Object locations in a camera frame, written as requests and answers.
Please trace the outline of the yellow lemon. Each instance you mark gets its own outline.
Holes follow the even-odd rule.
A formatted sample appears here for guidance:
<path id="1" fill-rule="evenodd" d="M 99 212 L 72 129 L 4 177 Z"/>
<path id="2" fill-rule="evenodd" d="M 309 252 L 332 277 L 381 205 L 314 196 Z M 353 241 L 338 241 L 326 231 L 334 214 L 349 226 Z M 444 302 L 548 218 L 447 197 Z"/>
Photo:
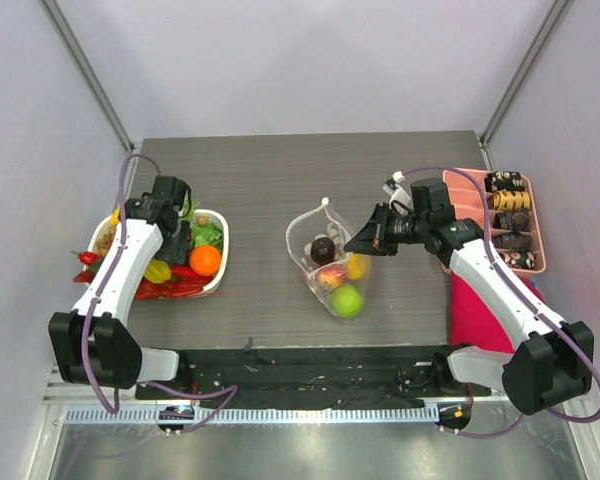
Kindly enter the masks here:
<path id="1" fill-rule="evenodd" d="M 370 271 L 371 258 L 367 255 L 353 254 L 347 264 L 347 278 L 350 281 L 361 281 Z"/>

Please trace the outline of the clear dotted zip bag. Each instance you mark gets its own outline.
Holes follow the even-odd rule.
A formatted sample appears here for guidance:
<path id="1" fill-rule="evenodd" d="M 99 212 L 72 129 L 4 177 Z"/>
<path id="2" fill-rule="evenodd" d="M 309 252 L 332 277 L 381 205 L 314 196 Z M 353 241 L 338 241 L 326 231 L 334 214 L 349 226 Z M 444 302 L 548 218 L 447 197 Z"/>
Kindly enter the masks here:
<path id="1" fill-rule="evenodd" d="M 335 260 L 330 264 L 341 264 L 347 272 L 348 261 L 355 254 L 344 251 L 344 245 L 352 238 L 351 228 L 348 222 L 335 211 L 327 197 L 321 200 L 318 207 L 299 215 L 289 223 L 285 233 L 285 241 L 291 259 L 301 270 L 307 287 L 317 300 L 334 318 L 345 323 L 352 323 L 358 319 L 364 307 L 354 319 L 341 319 L 336 315 L 331 304 L 331 295 L 334 290 L 330 292 L 325 291 L 316 279 L 317 271 L 325 265 L 318 266 L 311 260 L 310 246 L 315 239 L 320 237 L 328 237 L 335 242 L 336 256 Z M 366 304 L 366 293 L 371 270 L 372 260 L 369 274 L 364 279 L 361 281 L 350 281 L 347 278 L 344 283 L 354 285 L 364 296 L 364 306 Z"/>

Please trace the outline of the red yellow apple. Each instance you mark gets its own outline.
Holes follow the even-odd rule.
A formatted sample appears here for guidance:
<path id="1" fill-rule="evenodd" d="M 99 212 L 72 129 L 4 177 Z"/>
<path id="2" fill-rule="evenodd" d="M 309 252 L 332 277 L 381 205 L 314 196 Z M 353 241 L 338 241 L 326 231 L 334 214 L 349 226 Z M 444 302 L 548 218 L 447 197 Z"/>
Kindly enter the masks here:
<path id="1" fill-rule="evenodd" d="M 347 280 L 346 269 L 341 264 L 330 264 L 317 271 L 318 284 L 327 292 L 342 286 Z"/>

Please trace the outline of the green apple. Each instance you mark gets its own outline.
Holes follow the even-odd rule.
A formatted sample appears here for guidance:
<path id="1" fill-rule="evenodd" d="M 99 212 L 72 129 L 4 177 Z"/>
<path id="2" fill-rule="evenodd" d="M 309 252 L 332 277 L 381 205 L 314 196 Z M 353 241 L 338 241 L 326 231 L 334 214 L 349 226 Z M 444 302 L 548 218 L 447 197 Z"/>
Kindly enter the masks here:
<path id="1" fill-rule="evenodd" d="M 344 284 L 331 295 L 331 304 L 341 319 L 354 319 L 364 307 L 364 296 L 352 284 Z"/>

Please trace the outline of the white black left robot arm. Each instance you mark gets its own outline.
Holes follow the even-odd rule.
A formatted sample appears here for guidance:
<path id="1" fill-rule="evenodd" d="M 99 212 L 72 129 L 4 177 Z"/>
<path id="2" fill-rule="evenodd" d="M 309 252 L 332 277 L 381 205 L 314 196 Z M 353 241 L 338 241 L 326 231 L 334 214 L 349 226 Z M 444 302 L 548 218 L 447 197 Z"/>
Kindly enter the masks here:
<path id="1" fill-rule="evenodd" d="M 68 313 L 56 312 L 48 331 L 56 364 L 66 383 L 129 389 L 158 381 L 170 398 L 185 397 L 192 373 L 180 366 L 172 350 L 142 348 L 126 328 L 136 291 L 153 259 L 183 264 L 187 259 L 190 223 L 180 211 L 190 199 L 186 182 L 158 176 L 153 188 L 125 202 L 126 217 L 87 291 Z"/>

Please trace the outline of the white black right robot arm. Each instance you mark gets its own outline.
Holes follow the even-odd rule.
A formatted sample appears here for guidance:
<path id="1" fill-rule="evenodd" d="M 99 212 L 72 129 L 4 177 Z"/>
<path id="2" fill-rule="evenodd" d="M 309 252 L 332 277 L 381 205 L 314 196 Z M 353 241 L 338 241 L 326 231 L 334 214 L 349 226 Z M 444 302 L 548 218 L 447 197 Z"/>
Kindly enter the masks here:
<path id="1" fill-rule="evenodd" d="M 499 321 L 513 353 L 463 346 L 431 371 L 437 391 L 452 395 L 472 383 L 505 393 L 530 416 L 586 394 L 592 383 L 594 337 L 583 323 L 568 323 L 511 271 L 483 229 L 459 219 L 440 179 L 411 185 L 413 207 L 405 214 L 375 205 L 362 230 L 344 249 L 394 256 L 401 244 L 421 244 L 460 277 Z"/>

